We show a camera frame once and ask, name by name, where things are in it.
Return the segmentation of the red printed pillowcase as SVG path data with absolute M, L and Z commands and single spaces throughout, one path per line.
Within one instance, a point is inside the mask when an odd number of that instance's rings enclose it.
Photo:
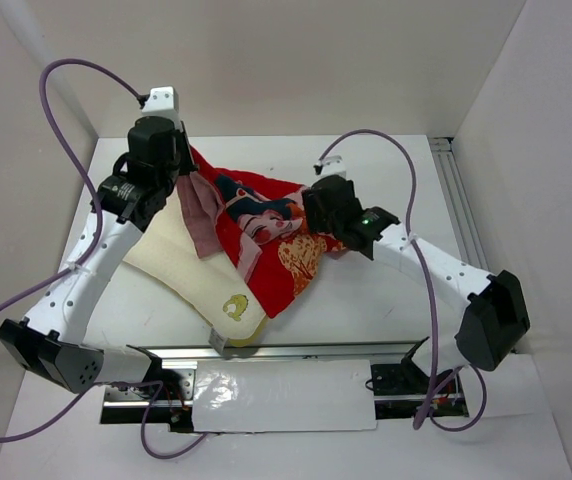
M 199 258 L 226 254 L 268 317 L 283 312 L 312 282 L 322 256 L 346 247 L 309 231 L 304 185 L 209 164 L 177 179 L 182 217 Z

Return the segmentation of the cream memory foam pillow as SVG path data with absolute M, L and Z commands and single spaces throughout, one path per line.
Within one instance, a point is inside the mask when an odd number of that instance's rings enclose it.
M 197 256 L 177 196 L 167 201 L 124 262 L 175 292 L 234 347 L 251 344 L 268 321 L 225 253 Z

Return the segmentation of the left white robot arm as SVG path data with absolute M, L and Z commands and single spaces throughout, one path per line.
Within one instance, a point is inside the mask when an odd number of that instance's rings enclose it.
M 165 208 L 177 179 L 196 170 L 183 122 L 148 113 L 127 135 L 128 149 L 97 188 L 67 261 L 20 321 L 0 326 L 0 341 L 27 371 L 80 394 L 95 384 L 127 384 L 142 399 L 155 397 L 175 374 L 147 350 L 98 347 L 84 342 L 95 307 L 126 254 Z

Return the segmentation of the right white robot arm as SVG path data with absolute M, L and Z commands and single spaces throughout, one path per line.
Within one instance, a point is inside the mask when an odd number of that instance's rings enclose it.
M 524 294 L 514 274 L 468 265 L 413 234 L 390 212 L 363 208 L 352 181 L 325 177 L 304 191 L 303 204 L 311 232 L 330 234 L 426 287 L 431 311 L 442 301 L 459 315 L 456 333 L 440 336 L 433 326 L 429 338 L 409 352 L 402 379 L 410 390 L 426 391 L 437 375 L 458 367 L 491 372 L 528 332 Z

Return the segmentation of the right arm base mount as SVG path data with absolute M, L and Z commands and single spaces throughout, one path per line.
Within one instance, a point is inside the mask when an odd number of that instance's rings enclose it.
M 415 416 L 428 391 L 428 375 L 412 362 L 416 350 L 427 338 L 408 343 L 365 344 L 370 361 L 370 378 L 365 388 L 373 393 L 377 420 L 409 419 Z M 458 377 L 434 396 L 431 408 L 437 417 L 464 417 L 468 414 Z

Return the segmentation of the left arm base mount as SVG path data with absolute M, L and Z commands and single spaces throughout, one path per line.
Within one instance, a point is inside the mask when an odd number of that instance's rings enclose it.
M 170 432 L 194 432 L 192 407 L 195 395 L 198 357 L 194 349 L 133 348 L 152 363 L 144 376 L 147 386 L 106 386 L 99 423 L 166 426 Z

